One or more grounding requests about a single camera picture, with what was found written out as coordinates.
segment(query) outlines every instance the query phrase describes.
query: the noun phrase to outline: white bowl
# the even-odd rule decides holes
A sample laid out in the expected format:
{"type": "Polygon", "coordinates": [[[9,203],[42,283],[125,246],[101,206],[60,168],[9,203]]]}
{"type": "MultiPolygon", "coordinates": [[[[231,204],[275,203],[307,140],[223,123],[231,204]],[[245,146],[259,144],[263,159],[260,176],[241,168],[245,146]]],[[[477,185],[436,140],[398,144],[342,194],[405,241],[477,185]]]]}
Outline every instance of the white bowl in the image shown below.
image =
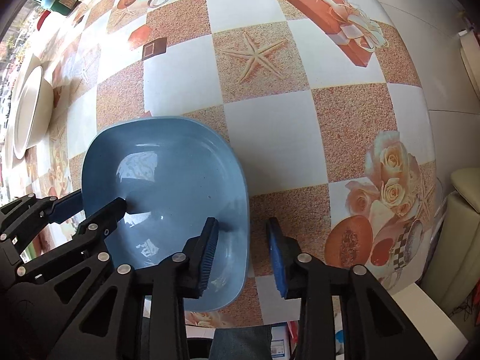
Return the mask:
{"type": "Polygon", "coordinates": [[[15,168],[20,160],[14,154],[14,121],[13,117],[9,119],[7,125],[7,134],[5,135],[5,144],[2,150],[2,171],[8,176],[11,169],[15,168]]]}
{"type": "Polygon", "coordinates": [[[15,115],[13,149],[18,159],[38,144],[49,127],[53,109],[53,89],[43,78],[43,68],[33,69],[27,78],[15,115]]]}
{"type": "Polygon", "coordinates": [[[15,80],[15,85],[13,86],[13,91],[11,92],[11,103],[14,104],[18,100],[18,96],[22,92],[23,84],[25,84],[26,78],[32,73],[33,69],[37,66],[40,66],[40,60],[32,52],[27,51],[28,55],[25,55],[23,59],[22,66],[18,71],[17,79],[15,80]]]}

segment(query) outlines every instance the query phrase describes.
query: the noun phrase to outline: jeans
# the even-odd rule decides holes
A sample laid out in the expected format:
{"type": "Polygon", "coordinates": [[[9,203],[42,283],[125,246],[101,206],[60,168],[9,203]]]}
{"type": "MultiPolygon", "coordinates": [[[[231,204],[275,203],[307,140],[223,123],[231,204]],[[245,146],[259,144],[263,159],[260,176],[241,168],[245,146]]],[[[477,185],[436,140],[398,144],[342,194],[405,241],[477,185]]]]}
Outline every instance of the jeans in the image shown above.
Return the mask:
{"type": "Polygon", "coordinates": [[[208,360],[272,360],[272,327],[216,329],[208,360]]]}

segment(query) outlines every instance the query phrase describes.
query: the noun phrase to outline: beige chair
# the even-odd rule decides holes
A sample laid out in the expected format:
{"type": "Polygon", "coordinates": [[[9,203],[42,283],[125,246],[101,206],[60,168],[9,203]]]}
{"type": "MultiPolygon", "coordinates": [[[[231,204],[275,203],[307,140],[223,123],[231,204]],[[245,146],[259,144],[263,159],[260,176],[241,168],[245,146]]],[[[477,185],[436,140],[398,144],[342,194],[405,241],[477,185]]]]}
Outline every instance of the beige chair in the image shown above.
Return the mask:
{"type": "Polygon", "coordinates": [[[442,233],[421,288],[449,315],[480,278],[480,168],[451,175],[442,233]]]}

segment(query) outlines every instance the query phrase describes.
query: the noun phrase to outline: blue bowl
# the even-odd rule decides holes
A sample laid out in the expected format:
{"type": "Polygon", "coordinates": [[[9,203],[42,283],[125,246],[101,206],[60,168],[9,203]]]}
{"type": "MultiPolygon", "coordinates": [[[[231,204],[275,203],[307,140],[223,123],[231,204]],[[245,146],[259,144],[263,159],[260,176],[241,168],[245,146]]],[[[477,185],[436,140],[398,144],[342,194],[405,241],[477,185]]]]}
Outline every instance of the blue bowl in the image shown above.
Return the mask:
{"type": "Polygon", "coordinates": [[[111,126],[88,148],[82,170],[85,214],[117,197],[127,212],[106,245],[115,266],[143,268],[183,249],[209,216],[220,224],[208,287],[185,299],[188,311],[212,311],[242,291],[250,242],[248,193],[230,146],[185,117],[151,117],[111,126]]]}

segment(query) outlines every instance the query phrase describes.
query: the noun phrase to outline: metal rivet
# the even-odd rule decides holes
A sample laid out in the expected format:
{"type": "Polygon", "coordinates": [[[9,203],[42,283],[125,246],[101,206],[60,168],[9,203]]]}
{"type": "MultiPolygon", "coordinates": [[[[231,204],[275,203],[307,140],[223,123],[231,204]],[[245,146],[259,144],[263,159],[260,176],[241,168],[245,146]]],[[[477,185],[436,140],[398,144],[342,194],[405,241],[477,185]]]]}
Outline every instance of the metal rivet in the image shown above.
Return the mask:
{"type": "Polygon", "coordinates": [[[182,253],[182,252],[175,253],[172,256],[172,260],[176,263],[181,263],[182,261],[185,261],[186,258],[187,256],[185,256],[185,253],[182,253]]]}
{"type": "Polygon", "coordinates": [[[110,258],[110,255],[109,255],[108,253],[104,252],[104,251],[103,251],[103,252],[100,252],[100,253],[98,254],[98,259],[99,259],[100,261],[104,261],[104,262],[105,262],[105,261],[108,261],[109,258],[110,258]]]}
{"type": "Polygon", "coordinates": [[[367,268],[365,268],[363,265],[356,265],[353,267],[353,273],[359,276],[363,276],[367,273],[367,268]]]}
{"type": "Polygon", "coordinates": [[[122,264],[117,268],[117,272],[120,275],[125,275],[130,272],[131,266],[129,264],[122,264]]]}
{"type": "Polygon", "coordinates": [[[301,263],[309,263],[311,261],[311,256],[308,253],[300,253],[297,256],[297,260],[301,263]]]}

